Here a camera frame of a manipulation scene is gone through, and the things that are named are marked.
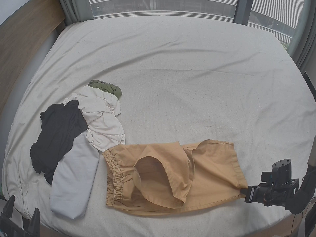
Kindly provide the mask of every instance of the bed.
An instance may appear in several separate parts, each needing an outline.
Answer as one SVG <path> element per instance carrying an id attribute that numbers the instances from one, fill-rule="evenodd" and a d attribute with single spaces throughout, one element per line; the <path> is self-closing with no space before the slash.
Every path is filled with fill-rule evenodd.
<path id="1" fill-rule="evenodd" d="M 40 112 L 99 79 L 119 85 L 117 116 L 126 144 L 235 144 L 249 185 L 278 160 L 304 176 L 316 134 L 316 103 L 272 33 L 229 22 L 181 16 L 90 20 L 64 29 L 32 78 L 11 126 L 2 190 L 27 218 L 70 236 L 244 236 L 290 212 L 239 199 L 172 216 L 139 217 L 106 207 L 106 164 L 100 155 L 83 219 L 54 215 L 50 185 L 31 164 Z"/>

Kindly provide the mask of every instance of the clothing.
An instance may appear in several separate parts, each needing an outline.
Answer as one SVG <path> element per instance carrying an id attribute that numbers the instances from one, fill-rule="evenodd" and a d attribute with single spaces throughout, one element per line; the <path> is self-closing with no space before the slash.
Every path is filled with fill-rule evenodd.
<path id="1" fill-rule="evenodd" d="M 88 124 L 87 139 L 96 149 L 103 152 L 117 144 L 125 144 L 123 127 L 115 117 L 121 113 L 116 96 L 86 85 L 65 98 L 63 104 L 73 99 L 79 101 L 79 109 Z"/>
<path id="2" fill-rule="evenodd" d="M 53 104 L 40 114 L 42 131 L 31 147 L 30 157 L 35 171 L 44 172 L 49 184 L 58 162 L 72 148 L 74 138 L 88 129 L 78 104 L 78 100 L 67 105 Z"/>
<path id="3" fill-rule="evenodd" d="M 104 81 L 91 80 L 88 84 L 92 88 L 98 88 L 102 91 L 108 92 L 119 98 L 122 95 L 122 91 L 119 86 L 106 83 Z"/>
<path id="4" fill-rule="evenodd" d="M 51 211 L 70 219 L 84 216 L 99 162 L 99 151 L 86 136 L 79 134 L 57 164 L 51 188 Z"/>
<path id="5" fill-rule="evenodd" d="M 204 209 L 245 197 L 234 144 L 216 140 L 117 145 L 108 166 L 106 205 L 135 215 Z"/>

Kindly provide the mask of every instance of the building exterior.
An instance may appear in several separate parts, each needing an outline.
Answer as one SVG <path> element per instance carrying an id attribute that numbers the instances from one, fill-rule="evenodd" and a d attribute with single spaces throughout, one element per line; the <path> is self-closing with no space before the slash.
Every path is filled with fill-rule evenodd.
<path id="1" fill-rule="evenodd" d="M 129 15 L 183 15 L 232 22 L 237 0 L 89 0 L 94 18 Z M 289 43 L 304 0 L 254 0 L 248 26 L 272 32 Z"/>

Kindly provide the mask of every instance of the white label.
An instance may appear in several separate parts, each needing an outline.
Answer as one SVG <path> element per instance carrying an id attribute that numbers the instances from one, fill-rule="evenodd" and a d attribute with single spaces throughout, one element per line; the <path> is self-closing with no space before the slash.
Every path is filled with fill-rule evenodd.
<path id="1" fill-rule="evenodd" d="M 249 201 L 251 201 L 252 200 L 252 196 L 253 196 L 253 192 L 255 191 L 255 188 L 253 187 L 252 189 L 251 189 L 251 193 L 250 193 L 250 198 L 249 198 Z"/>

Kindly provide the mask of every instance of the black garment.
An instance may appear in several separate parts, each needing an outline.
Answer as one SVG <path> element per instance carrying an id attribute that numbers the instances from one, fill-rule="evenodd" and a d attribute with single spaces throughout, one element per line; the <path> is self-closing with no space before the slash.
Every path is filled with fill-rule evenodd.
<path id="1" fill-rule="evenodd" d="M 42 132 L 31 147 L 30 157 L 35 171 L 44 172 L 50 185 L 58 162 L 72 149 L 74 138 L 88 129 L 78 105 L 78 100 L 54 104 L 40 114 Z"/>

